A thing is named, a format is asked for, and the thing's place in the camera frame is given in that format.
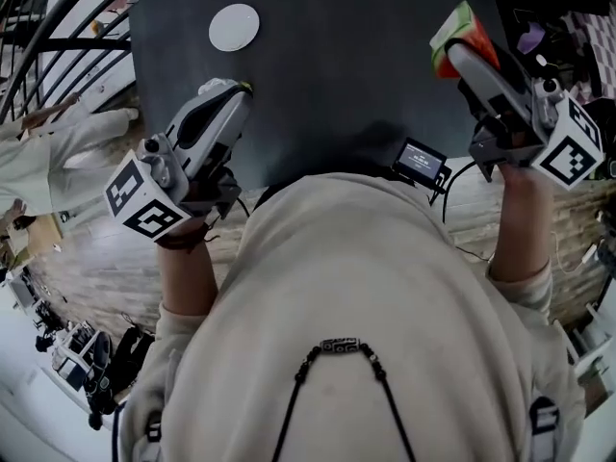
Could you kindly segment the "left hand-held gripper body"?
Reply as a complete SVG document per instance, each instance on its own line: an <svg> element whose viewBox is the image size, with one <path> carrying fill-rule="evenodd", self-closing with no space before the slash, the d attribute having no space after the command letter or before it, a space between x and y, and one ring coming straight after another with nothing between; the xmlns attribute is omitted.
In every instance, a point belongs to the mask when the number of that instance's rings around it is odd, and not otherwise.
<svg viewBox="0 0 616 462"><path fill-rule="evenodd" d="M115 169L104 199L116 222L160 243L192 218L224 219L239 198L239 187L226 166L231 147L198 141L189 149L156 134L140 141Z"/></svg>

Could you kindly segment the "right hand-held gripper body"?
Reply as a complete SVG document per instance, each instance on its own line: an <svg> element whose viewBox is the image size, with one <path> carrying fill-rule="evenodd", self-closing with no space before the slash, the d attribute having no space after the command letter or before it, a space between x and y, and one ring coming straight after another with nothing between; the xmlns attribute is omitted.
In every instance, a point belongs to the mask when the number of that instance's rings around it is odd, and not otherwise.
<svg viewBox="0 0 616 462"><path fill-rule="evenodd" d="M523 118L505 95L502 111L485 115L469 152L487 181L495 166L531 167L571 190L604 160L601 130L576 99L554 79L536 80Z"/></svg>

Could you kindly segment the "red green watermelon slice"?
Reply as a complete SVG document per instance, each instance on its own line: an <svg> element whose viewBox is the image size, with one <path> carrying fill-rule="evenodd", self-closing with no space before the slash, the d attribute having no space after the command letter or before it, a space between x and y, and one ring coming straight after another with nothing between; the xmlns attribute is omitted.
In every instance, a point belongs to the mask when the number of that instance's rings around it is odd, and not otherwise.
<svg viewBox="0 0 616 462"><path fill-rule="evenodd" d="M450 13L430 39L431 64L438 78L459 78L459 73L447 57L446 44L461 40L496 70L501 69L495 46L467 1L462 1Z"/></svg>

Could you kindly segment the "person's right forearm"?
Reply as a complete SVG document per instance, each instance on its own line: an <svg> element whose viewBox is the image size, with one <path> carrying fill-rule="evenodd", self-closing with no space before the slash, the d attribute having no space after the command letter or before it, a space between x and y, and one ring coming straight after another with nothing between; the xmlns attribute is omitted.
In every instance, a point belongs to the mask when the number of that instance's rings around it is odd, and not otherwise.
<svg viewBox="0 0 616 462"><path fill-rule="evenodd" d="M531 168L502 164L499 170L503 196L490 275L514 283L533 277L550 261L553 185Z"/></svg>

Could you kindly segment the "person's left forearm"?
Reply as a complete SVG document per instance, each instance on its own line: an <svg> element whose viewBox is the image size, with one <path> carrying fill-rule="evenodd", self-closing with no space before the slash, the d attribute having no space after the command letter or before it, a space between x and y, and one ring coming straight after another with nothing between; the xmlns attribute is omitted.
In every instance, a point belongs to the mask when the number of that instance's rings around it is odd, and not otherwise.
<svg viewBox="0 0 616 462"><path fill-rule="evenodd" d="M174 315L207 316L218 296L218 285L204 238L197 244L191 237L204 222L204 218L190 219L168 233L171 239L193 243L192 248L157 246L162 303Z"/></svg>

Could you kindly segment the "dark grey table top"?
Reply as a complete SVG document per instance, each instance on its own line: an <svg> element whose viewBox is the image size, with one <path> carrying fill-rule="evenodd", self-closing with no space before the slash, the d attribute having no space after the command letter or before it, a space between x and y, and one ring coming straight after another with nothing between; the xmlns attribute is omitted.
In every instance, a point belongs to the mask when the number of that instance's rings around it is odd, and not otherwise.
<svg viewBox="0 0 616 462"><path fill-rule="evenodd" d="M390 164L407 138L465 156L475 119L429 47L462 1L504 43L495 0L141 0L129 22L146 128L163 131L202 84L226 78L254 90L229 164L247 190L351 150ZM221 52L209 26L232 4L253 7L260 29Z"/></svg>

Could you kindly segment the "checkered cloth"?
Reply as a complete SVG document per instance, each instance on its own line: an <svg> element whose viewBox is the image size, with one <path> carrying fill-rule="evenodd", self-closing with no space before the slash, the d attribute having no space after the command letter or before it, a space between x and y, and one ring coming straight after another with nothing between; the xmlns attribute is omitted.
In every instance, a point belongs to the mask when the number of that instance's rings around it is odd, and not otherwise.
<svg viewBox="0 0 616 462"><path fill-rule="evenodd" d="M616 102L616 4L609 6L608 15L569 12L565 22L583 62L574 97L580 104Z"/></svg>

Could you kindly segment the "white round plate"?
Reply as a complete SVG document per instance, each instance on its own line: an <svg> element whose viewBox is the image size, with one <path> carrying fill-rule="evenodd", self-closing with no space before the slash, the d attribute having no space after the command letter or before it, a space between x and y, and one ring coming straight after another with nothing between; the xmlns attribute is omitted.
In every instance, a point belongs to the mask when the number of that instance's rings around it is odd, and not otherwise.
<svg viewBox="0 0 616 462"><path fill-rule="evenodd" d="M247 4L232 4L218 11L212 18L208 36L221 52L235 52L248 46L260 29L260 16Z"/></svg>

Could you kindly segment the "small black display device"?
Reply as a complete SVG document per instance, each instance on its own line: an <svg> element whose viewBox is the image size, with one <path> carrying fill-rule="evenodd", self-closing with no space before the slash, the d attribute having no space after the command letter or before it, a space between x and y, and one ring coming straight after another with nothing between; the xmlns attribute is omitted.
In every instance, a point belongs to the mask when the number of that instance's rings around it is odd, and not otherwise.
<svg viewBox="0 0 616 462"><path fill-rule="evenodd" d="M414 183L441 193L451 176L447 159L427 145L407 138L392 164L392 170Z"/></svg>

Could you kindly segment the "brown cardboard box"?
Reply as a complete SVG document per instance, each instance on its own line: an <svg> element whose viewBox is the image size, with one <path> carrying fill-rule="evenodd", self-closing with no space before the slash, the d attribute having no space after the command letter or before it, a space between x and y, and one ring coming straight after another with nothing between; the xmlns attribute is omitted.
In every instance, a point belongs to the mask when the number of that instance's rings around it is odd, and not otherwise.
<svg viewBox="0 0 616 462"><path fill-rule="evenodd" d="M9 247L14 255L21 253L28 257L37 257L41 253L51 251L54 244L62 238L62 232L53 215L36 217L26 229L15 229L10 225L7 229Z"/></svg>

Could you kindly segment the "black metal railing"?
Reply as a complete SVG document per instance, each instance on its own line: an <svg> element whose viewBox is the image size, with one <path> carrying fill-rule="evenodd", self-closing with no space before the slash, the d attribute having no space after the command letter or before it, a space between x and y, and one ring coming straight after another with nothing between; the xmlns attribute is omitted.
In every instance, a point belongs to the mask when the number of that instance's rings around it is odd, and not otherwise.
<svg viewBox="0 0 616 462"><path fill-rule="evenodd" d="M135 81L130 11L141 0L0 0L0 119L71 94L94 112Z"/></svg>

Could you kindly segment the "person's beige sweatshirt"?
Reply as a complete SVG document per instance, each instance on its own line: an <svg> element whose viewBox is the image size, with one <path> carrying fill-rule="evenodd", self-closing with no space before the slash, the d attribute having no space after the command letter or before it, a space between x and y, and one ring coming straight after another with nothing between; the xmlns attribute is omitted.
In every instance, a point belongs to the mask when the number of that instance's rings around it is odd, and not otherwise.
<svg viewBox="0 0 616 462"><path fill-rule="evenodd" d="M306 176L249 218L211 312L163 303L123 462L570 462L584 393L551 260L500 282L425 195Z"/></svg>

